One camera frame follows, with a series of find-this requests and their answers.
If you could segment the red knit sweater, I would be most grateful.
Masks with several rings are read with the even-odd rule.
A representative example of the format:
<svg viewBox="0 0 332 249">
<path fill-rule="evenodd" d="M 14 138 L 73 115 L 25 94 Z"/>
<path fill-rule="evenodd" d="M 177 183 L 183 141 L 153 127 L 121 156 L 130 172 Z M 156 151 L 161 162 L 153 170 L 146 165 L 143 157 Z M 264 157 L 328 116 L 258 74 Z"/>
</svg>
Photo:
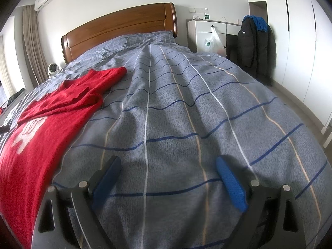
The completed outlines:
<svg viewBox="0 0 332 249">
<path fill-rule="evenodd" d="M 91 69 L 20 115 L 1 153 L 1 215 L 23 248 L 31 247 L 42 198 L 67 147 L 126 73 L 125 67 Z"/>
</svg>

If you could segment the grey plaid bed duvet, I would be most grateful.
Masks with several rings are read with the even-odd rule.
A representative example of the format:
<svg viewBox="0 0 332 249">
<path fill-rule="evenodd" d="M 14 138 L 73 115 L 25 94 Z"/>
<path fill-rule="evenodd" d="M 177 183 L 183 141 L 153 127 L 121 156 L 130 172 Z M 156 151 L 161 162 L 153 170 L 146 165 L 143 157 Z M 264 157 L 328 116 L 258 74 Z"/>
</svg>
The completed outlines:
<svg viewBox="0 0 332 249">
<path fill-rule="evenodd" d="M 292 189 L 306 248 L 331 228 L 331 166 L 310 130 L 271 90 L 228 59 L 194 54 L 171 32 L 123 35 L 86 51 L 31 91 L 25 109 L 64 80 L 125 67 L 67 147 L 48 186 L 70 188 L 112 156 L 122 170 L 96 214 L 116 248 L 221 248 L 240 218 L 216 159 L 232 156 L 264 186 Z"/>
</svg>

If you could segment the small white fan heater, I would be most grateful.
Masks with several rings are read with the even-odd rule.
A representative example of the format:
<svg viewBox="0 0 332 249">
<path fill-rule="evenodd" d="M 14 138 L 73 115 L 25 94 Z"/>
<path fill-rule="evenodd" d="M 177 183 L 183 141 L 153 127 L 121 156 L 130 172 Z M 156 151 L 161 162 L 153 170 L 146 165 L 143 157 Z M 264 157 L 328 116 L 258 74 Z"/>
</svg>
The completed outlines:
<svg viewBox="0 0 332 249">
<path fill-rule="evenodd" d="M 59 71 L 60 71 L 59 66 L 56 63 L 49 64 L 47 72 L 50 78 L 58 74 Z"/>
</svg>

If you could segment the black jacket on chair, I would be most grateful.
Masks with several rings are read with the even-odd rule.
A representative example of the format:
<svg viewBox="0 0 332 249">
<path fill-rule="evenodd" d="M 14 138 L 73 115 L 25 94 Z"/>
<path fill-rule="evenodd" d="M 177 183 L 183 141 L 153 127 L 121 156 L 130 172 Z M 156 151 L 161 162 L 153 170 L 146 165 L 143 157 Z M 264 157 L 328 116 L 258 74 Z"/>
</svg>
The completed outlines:
<svg viewBox="0 0 332 249">
<path fill-rule="evenodd" d="M 271 72 L 276 65 L 276 43 L 273 31 L 259 32 L 251 19 L 241 25 L 237 47 L 232 48 L 230 61 L 266 86 L 271 84 Z"/>
</svg>

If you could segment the beige curtain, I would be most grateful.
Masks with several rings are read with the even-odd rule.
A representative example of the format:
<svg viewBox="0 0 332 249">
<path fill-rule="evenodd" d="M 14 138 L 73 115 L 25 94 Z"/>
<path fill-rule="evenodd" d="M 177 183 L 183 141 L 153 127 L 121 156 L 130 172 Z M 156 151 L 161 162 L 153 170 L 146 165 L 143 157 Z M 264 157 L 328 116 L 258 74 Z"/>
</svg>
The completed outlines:
<svg viewBox="0 0 332 249">
<path fill-rule="evenodd" d="M 22 34 L 32 72 L 37 83 L 42 84 L 48 79 L 48 65 L 40 43 L 37 12 L 33 5 L 24 6 L 22 9 Z"/>
</svg>

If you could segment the white plastic bag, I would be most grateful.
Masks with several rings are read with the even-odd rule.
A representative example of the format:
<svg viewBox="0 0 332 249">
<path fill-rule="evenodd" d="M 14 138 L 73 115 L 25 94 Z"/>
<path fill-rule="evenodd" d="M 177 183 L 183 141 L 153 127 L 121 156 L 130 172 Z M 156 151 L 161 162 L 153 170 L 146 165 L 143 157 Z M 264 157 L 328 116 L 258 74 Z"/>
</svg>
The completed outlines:
<svg viewBox="0 0 332 249">
<path fill-rule="evenodd" d="M 215 29 L 215 26 L 211 26 L 211 35 L 204 39 L 204 51 L 210 53 L 222 54 L 224 45 Z"/>
</svg>

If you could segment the blue garment on chair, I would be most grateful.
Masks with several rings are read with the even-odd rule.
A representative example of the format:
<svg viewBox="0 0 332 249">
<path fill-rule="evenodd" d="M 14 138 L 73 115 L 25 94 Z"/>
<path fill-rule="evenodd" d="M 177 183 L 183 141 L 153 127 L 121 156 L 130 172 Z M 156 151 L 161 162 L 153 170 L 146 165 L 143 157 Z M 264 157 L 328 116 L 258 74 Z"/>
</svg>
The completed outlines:
<svg viewBox="0 0 332 249">
<path fill-rule="evenodd" d="M 242 23 L 244 23 L 247 19 L 253 20 L 253 22 L 259 32 L 265 32 L 265 33 L 268 32 L 268 25 L 262 17 L 254 16 L 254 15 L 246 15 L 243 18 Z"/>
</svg>

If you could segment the white bedside desk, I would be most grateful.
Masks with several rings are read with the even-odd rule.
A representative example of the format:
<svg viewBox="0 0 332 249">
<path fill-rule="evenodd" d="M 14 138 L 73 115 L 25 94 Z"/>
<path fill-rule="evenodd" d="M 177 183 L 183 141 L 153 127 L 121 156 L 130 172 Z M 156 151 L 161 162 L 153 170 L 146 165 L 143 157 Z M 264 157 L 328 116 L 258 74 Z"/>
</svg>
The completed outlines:
<svg viewBox="0 0 332 249">
<path fill-rule="evenodd" d="M 192 52 L 216 53 L 230 57 L 232 48 L 237 47 L 237 35 L 241 25 L 224 21 L 189 20 L 187 22 L 187 43 Z"/>
</svg>

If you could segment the white wardrobe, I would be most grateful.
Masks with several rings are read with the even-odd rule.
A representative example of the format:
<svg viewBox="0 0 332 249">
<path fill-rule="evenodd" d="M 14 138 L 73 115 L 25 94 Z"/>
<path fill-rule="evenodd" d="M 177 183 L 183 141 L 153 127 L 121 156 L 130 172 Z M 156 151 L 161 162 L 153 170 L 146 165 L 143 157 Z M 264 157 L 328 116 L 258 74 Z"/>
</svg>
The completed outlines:
<svg viewBox="0 0 332 249">
<path fill-rule="evenodd" d="M 317 0 L 265 2 L 276 41 L 271 77 L 300 100 L 322 125 L 331 121 L 331 22 Z"/>
</svg>

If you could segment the green water bottle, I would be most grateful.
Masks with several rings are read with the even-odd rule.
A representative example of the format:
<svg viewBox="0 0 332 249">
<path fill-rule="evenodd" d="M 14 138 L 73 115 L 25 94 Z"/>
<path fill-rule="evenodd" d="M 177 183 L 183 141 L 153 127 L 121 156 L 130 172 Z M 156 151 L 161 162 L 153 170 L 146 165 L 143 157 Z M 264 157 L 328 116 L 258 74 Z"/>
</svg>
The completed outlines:
<svg viewBox="0 0 332 249">
<path fill-rule="evenodd" d="M 204 19 L 209 20 L 210 14 L 207 8 L 204 8 Z"/>
</svg>

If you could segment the wooden headboard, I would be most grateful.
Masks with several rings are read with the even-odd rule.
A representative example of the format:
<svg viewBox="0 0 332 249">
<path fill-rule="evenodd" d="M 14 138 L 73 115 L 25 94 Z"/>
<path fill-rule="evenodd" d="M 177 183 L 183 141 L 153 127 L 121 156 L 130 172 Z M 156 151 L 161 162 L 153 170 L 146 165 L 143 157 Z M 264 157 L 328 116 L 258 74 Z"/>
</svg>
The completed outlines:
<svg viewBox="0 0 332 249">
<path fill-rule="evenodd" d="M 177 16 L 173 3 L 152 3 L 130 7 L 91 20 L 61 38 L 65 63 L 87 50 L 121 35 L 171 31 L 177 37 Z"/>
</svg>

